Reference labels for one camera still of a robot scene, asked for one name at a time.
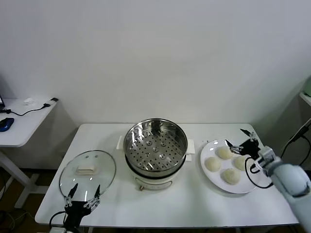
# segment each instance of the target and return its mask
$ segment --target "table leg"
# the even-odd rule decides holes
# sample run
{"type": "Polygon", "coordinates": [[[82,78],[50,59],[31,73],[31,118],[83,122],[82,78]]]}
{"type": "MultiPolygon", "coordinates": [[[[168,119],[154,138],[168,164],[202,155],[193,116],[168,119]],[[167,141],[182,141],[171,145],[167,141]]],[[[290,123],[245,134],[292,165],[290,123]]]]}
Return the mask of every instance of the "table leg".
{"type": "Polygon", "coordinates": [[[0,152],[0,166],[10,173],[10,175],[19,181],[23,186],[25,186],[23,192],[15,203],[15,208],[21,208],[29,194],[45,194],[47,192],[49,188],[48,186],[37,186],[35,184],[39,174],[33,174],[31,178],[29,178],[2,152],[0,152]]]}
{"type": "Polygon", "coordinates": [[[6,155],[0,152],[0,166],[3,167],[11,176],[13,176],[23,186],[29,186],[31,181],[6,155]]]}
{"type": "Polygon", "coordinates": [[[8,190],[8,187],[11,185],[12,181],[14,180],[13,176],[11,176],[8,181],[5,183],[5,189],[4,187],[0,191],[0,197],[2,197],[5,193],[6,190],[8,190]]]}

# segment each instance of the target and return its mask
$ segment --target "stainless steel steamer basket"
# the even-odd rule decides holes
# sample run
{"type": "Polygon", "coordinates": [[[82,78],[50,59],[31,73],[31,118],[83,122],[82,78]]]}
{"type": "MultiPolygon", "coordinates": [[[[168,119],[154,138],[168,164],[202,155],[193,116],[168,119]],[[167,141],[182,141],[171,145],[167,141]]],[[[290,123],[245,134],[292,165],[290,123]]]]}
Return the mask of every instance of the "stainless steel steamer basket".
{"type": "Polygon", "coordinates": [[[173,175],[184,164],[188,141],[175,123],[152,118],[134,125],[126,134],[123,148],[129,167],[149,179],[173,175]]]}

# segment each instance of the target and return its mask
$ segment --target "white plate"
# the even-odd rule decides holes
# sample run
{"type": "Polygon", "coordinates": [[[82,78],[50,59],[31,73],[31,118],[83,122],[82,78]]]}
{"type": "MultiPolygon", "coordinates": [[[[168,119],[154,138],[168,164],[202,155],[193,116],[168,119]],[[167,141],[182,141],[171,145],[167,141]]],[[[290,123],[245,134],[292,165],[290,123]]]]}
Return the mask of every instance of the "white plate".
{"type": "MultiPolygon", "coordinates": [[[[233,157],[231,159],[228,159],[228,160],[221,159],[215,154],[215,151],[218,147],[223,147],[223,146],[227,146],[227,144],[225,143],[225,140],[211,141],[204,146],[204,148],[201,151],[201,158],[200,158],[201,166],[202,166],[204,173],[215,185],[217,185],[218,187],[220,187],[221,189],[227,192],[238,193],[238,194],[249,193],[250,191],[255,189],[256,186],[254,186],[250,182],[245,171],[241,171],[237,169],[233,164],[234,159],[241,155],[233,154],[233,157]],[[204,162],[209,157],[219,158],[219,160],[222,163],[219,171],[211,172],[205,167],[204,162]],[[228,184],[221,178],[221,173],[228,168],[235,168],[237,171],[241,173],[241,180],[236,185],[228,184]]],[[[250,167],[253,164],[253,162],[254,162],[253,160],[248,160],[247,162],[248,167],[250,167]]],[[[264,176],[262,171],[257,174],[252,174],[248,172],[248,174],[254,183],[259,183],[262,176],[264,176]]]]}

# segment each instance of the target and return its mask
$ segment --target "glass lid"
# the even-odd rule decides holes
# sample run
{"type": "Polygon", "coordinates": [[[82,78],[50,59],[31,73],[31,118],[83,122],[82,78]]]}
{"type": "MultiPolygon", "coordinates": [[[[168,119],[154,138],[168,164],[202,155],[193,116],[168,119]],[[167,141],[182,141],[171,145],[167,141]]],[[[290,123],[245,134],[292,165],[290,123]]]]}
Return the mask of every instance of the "glass lid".
{"type": "Polygon", "coordinates": [[[59,178],[59,190],[63,196],[75,187],[72,200],[88,201],[94,198],[100,185],[100,195],[111,185],[116,175],[113,157],[103,150],[90,150],[76,156],[63,169],[59,178]]]}

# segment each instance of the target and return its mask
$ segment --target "white wall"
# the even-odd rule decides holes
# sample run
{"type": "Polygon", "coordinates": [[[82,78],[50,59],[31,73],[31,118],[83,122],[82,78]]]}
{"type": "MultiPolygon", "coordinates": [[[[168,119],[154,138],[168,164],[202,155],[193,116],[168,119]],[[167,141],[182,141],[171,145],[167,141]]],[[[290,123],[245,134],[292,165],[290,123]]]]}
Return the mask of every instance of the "white wall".
{"type": "MultiPolygon", "coordinates": [[[[309,0],[2,0],[0,72],[10,89],[2,91],[61,100],[48,158],[82,122],[249,122],[267,139],[287,127],[285,140],[301,123],[295,95],[311,74],[310,8],[309,0]]],[[[39,160],[36,144],[23,153],[39,160]]]]}

